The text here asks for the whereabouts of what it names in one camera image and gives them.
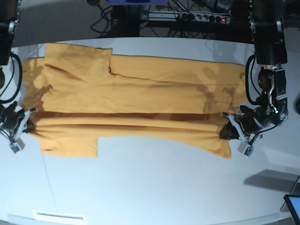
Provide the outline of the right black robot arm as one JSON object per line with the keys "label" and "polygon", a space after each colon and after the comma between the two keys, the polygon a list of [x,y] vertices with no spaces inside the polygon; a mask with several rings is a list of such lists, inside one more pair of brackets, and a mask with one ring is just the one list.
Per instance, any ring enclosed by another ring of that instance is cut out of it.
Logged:
{"label": "right black robot arm", "polygon": [[0,134],[8,139],[9,147],[14,154],[25,147],[24,142],[21,140],[21,134],[34,130],[30,116],[36,111],[35,108],[15,110],[17,107],[15,98],[21,89],[23,79],[21,59],[12,52],[15,32],[20,20],[20,11],[20,0],[2,0],[0,2],[0,87],[3,89],[1,95],[4,94],[12,82],[12,79],[10,79],[8,83],[5,83],[3,66],[8,65],[9,62],[12,63],[11,77],[14,77],[15,63],[17,63],[19,69],[16,91],[10,98],[0,100]]}

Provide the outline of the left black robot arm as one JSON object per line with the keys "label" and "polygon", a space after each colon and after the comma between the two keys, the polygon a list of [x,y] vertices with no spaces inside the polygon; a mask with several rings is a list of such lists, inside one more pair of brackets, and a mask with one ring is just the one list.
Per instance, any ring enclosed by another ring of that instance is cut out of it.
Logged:
{"label": "left black robot arm", "polygon": [[284,36],[285,0],[249,1],[249,23],[255,52],[246,63],[246,96],[251,109],[241,105],[238,113],[222,113],[228,123],[219,137],[241,141],[238,150],[250,156],[263,133],[288,118]]}

